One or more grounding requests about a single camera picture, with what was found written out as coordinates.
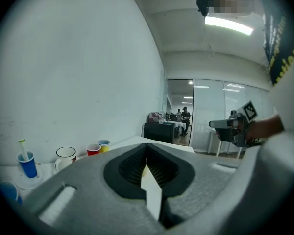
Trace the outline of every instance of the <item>blue cup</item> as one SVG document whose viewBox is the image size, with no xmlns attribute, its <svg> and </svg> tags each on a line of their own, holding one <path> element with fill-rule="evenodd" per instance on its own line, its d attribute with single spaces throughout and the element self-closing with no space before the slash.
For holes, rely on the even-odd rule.
<svg viewBox="0 0 294 235">
<path fill-rule="evenodd" d="M 22 203 L 22 199 L 19 196 L 16 186 L 11 182 L 3 182 L 0 184 L 0 191 L 3 196 L 8 199 L 16 200 L 19 204 Z"/>
<path fill-rule="evenodd" d="M 37 169 L 34 160 L 34 153 L 31 151 L 27 151 L 28 161 L 24 161 L 23 156 L 19 153 L 16 156 L 17 161 L 20 162 L 23 171 L 25 172 L 26 176 L 29 178 L 34 178 L 37 176 Z"/>
</svg>

